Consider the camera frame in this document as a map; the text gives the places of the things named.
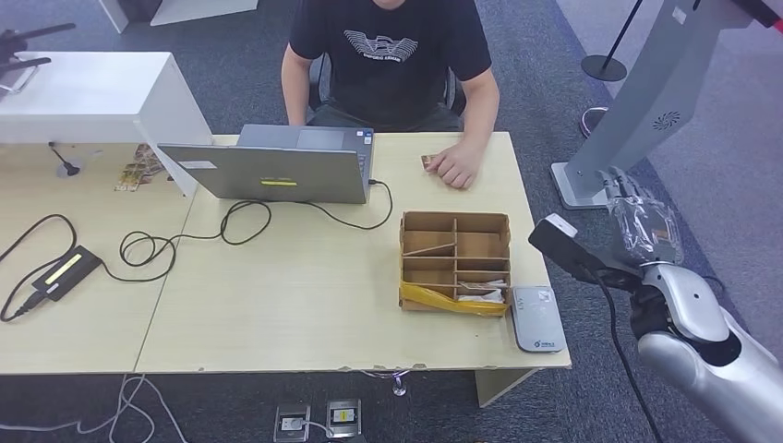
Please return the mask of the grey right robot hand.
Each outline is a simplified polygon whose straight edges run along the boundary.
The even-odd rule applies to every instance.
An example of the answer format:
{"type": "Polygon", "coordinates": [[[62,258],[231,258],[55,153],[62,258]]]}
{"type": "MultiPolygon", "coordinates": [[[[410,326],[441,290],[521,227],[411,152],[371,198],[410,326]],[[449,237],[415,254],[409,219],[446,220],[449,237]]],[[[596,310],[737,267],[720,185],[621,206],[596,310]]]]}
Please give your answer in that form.
{"type": "Polygon", "coordinates": [[[674,211],[622,169],[599,170],[607,197],[606,208],[616,222],[612,253],[632,267],[684,259],[681,235],[674,211]]]}

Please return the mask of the person's left hand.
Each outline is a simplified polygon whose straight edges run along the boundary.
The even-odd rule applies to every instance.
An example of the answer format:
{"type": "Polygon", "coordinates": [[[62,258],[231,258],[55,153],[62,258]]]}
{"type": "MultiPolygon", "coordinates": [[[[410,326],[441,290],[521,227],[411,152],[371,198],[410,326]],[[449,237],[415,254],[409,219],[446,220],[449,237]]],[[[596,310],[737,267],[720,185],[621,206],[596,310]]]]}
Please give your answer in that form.
{"type": "Polygon", "coordinates": [[[485,150],[461,141],[432,157],[425,170],[451,188],[468,189],[478,176],[485,150]]]}

